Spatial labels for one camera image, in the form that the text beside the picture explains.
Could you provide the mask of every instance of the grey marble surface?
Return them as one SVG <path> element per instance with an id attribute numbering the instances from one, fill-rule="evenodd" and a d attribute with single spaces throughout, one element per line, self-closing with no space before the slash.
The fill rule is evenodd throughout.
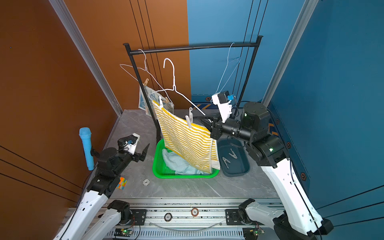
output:
<path id="1" fill-rule="evenodd" d="M 217 110 L 205 110 L 207 114 Z M 183 117 L 188 110 L 175 110 L 175 115 Z M 262 169 L 249 158 L 250 171 L 240 177 L 226 177 L 221 171 L 211 179 L 159 179 L 152 172 L 156 150 L 156 128 L 152 118 L 143 110 L 124 110 L 112 135 L 108 147 L 117 147 L 117 140 L 132 133 L 140 135 L 137 152 L 141 152 L 150 143 L 144 162 L 131 162 L 121 174 L 127 179 L 124 190 L 116 189 L 111 198 L 143 197 L 240 197 L 262 198 L 278 197 L 269 178 Z"/>

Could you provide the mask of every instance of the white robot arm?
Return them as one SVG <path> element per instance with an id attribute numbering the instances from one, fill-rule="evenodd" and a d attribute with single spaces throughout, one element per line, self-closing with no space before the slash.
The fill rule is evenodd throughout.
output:
<path id="1" fill-rule="evenodd" d="M 239 121 L 230 116 L 232 111 L 228 108 L 233 96 L 228 91 L 217 93 L 212 99 L 214 96 L 220 113 L 198 118 L 210 130 L 212 138 L 217 140 L 226 134 L 246 142 L 247 152 L 271 180 L 285 208 L 285 211 L 275 210 L 249 199 L 239 206 L 242 221 L 262 222 L 273 228 L 282 240 L 316 239 L 315 235 L 328 234 L 333 229 L 331 221 L 322 218 L 312 206 L 298 181 L 285 144 L 268 133 L 271 118 L 268 109 L 261 103 L 248 102 Z"/>
<path id="2" fill-rule="evenodd" d="M 129 203 L 114 200 L 107 210 L 86 233 L 86 229 L 100 208 L 107 202 L 120 182 L 120 174 L 131 161 L 144 161 L 149 144 L 143 153 L 135 152 L 140 136 L 136 133 L 118 140 L 119 149 L 109 147 L 100 154 L 94 149 L 91 153 L 98 158 L 96 175 L 87 187 L 87 192 L 78 203 L 75 212 L 68 219 L 53 240 L 101 240 L 118 223 L 129 223 L 133 213 Z"/>

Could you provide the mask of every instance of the blue wall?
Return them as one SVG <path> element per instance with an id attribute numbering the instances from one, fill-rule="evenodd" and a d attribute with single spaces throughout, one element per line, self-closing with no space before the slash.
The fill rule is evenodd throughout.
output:
<path id="1" fill-rule="evenodd" d="M 243 97 L 243 100 L 259 101 L 264 96 L 303 3 L 304 0 L 188 0 L 189 44 L 255 42 L 260 32 L 264 37 Z M 241 61 L 238 71 L 235 70 L 223 91 L 240 95 L 252 52 L 253 48 L 231 48 L 229 61 L 240 56 Z M 227 54 L 228 48 L 190 51 L 192 101 L 204 102 L 205 97 L 215 93 L 227 63 Z M 237 61 L 233 61 L 228 65 L 221 87 L 236 64 Z"/>
<path id="2" fill-rule="evenodd" d="M 318 208 L 384 184 L 384 3 L 319 1 L 272 104 L 309 174 Z M 319 209 L 328 215 L 384 201 L 384 188 Z M 384 216 L 384 204 L 330 217 Z M 336 227 L 324 239 L 383 239 L 384 219 Z"/>

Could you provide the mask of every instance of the yellow striped towel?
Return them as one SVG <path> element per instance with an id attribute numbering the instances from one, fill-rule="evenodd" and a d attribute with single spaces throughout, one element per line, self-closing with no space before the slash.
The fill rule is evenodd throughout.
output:
<path id="1" fill-rule="evenodd" d="M 165 147 L 184 158 L 189 164 L 203 172 L 212 173 L 212 168 L 220 169 L 217 142 L 210 137 L 207 128 L 181 119 L 153 101 L 159 120 Z"/>

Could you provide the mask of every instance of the dark blue tray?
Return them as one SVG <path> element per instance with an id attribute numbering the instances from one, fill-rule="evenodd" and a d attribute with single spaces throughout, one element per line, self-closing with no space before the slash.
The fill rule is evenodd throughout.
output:
<path id="1" fill-rule="evenodd" d="M 243 145 L 242 143 L 243 142 L 240 142 L 237 139 L 230 139 L 230 138 L 228 139 L 224 138 L 217 141 L 217 151 L 218 151 L 221 171 L 223 171 L 224 175 L 226 175 L 227 177 L 238 177 L 249 172 L 250 165 L 249 165 L 247 155 L 245 154 L 244 148 L 236 147 L 236 146 L 242 146 Z M 233 152 L 236 154 L 237 159 L 234 159 L 228 154 L 228 153 L 232 153 L 231 148 Z M 222 157 L 225 157 L 231 162 L 231 163 L 227 163 L 229 169 L 223 162 Z"/>

